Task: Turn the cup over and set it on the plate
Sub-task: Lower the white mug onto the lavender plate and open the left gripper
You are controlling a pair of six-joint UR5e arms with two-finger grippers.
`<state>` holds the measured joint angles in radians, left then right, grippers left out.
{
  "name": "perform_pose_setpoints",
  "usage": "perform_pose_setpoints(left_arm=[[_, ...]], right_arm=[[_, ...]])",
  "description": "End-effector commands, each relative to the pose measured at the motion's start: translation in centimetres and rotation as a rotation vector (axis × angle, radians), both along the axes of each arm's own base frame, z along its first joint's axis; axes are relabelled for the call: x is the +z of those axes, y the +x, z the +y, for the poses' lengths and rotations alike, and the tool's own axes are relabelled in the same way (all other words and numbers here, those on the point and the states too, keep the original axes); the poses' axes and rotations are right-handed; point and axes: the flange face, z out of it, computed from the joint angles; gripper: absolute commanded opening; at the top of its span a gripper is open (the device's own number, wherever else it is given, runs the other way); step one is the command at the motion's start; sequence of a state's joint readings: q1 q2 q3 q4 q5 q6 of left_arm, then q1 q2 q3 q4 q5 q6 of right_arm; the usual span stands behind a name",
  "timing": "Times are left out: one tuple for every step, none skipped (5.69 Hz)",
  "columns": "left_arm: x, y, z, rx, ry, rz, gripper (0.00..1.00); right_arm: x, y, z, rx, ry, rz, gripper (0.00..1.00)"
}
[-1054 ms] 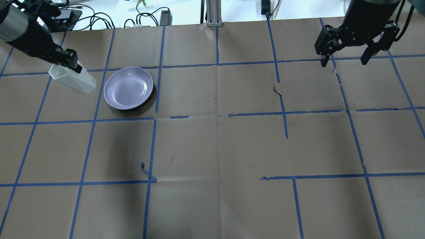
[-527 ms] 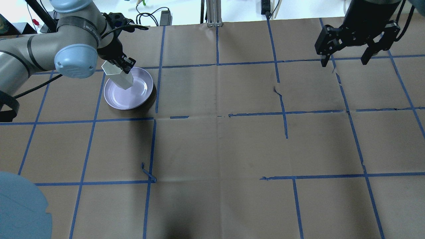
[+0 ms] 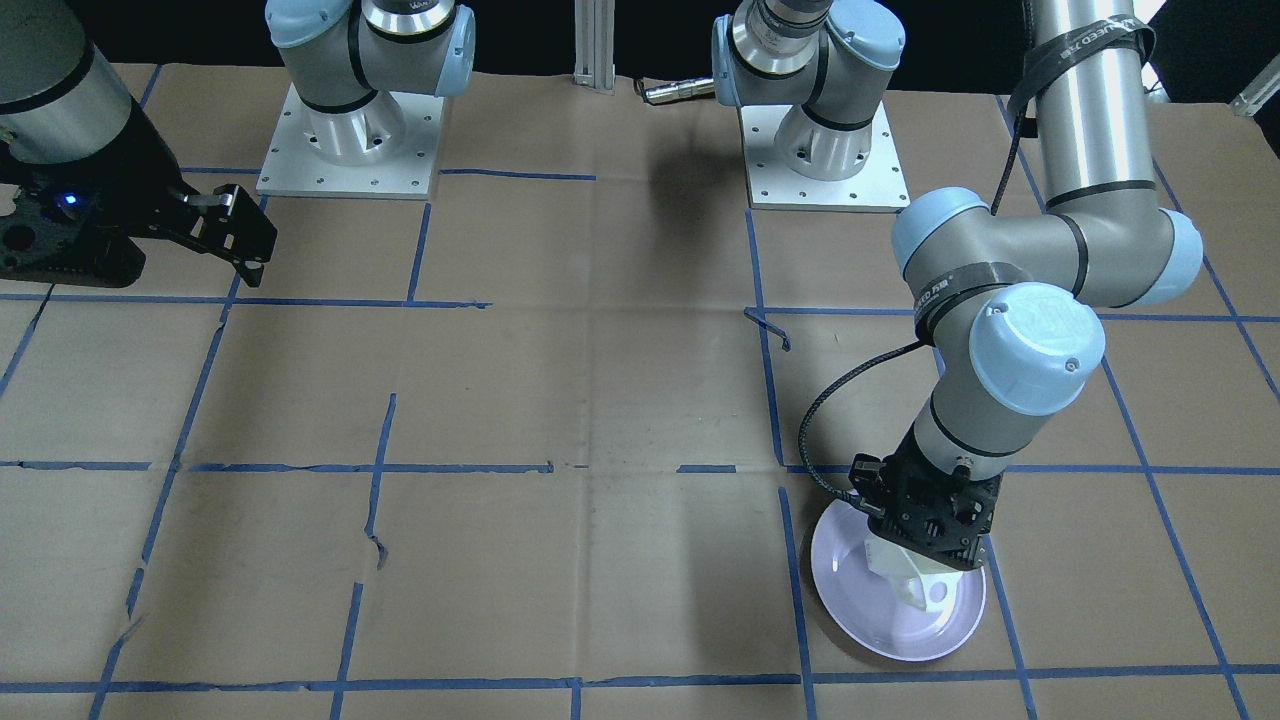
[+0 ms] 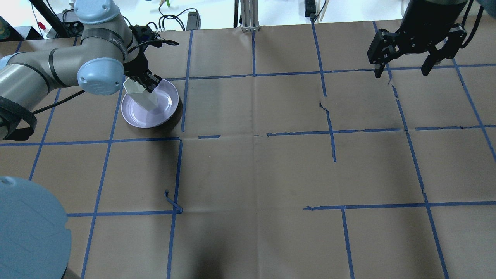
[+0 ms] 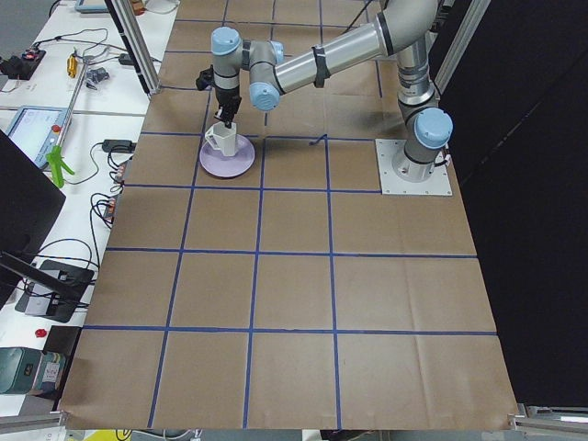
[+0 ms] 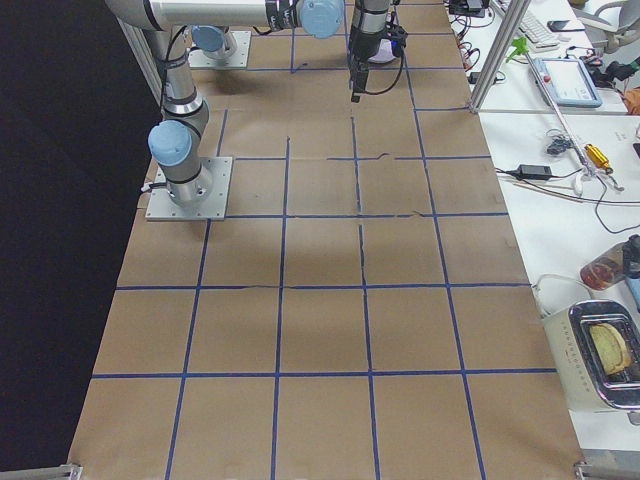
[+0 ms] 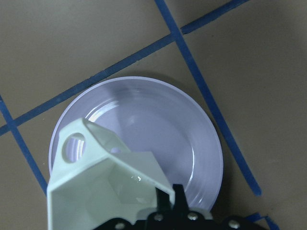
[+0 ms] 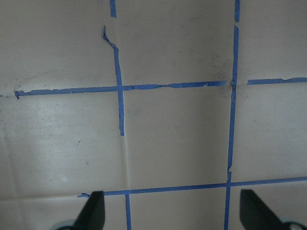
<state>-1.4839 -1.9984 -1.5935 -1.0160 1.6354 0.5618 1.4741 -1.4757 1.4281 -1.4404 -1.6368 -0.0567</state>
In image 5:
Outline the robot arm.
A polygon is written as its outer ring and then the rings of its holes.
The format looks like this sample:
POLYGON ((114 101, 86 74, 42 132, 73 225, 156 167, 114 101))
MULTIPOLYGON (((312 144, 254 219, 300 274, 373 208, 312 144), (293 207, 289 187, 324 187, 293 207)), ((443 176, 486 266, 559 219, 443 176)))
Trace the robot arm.
POLYGON ((212 64, 200 73, 196 86, 214 90, 219 104, 215 117, 231 128, 242 101, 242 72, 249 74, 252 106, 269 112, 290 92, 307 85, 321 89, 334 74, 395 56, 398 105, 410 137, 392 164, 398 177, 423 182, 453 131, 451 117, 433 102, 435 86, 429 74, 425 34, 437 9, 435 1, 390 1, 371 22, 289 60, 278 42, 245 40, 234 28, 216 28, 211 33, 212 64))

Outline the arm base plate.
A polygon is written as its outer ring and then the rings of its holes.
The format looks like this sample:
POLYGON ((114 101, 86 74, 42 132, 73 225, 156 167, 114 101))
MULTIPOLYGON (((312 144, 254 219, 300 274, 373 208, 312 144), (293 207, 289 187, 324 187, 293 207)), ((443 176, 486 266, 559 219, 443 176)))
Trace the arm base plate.
POLYGON ((384 196, 453 195, 447 162, 441 151, 430 164, 417 164, 405 154, 406 140, 375 139, 379 181, 384 196))

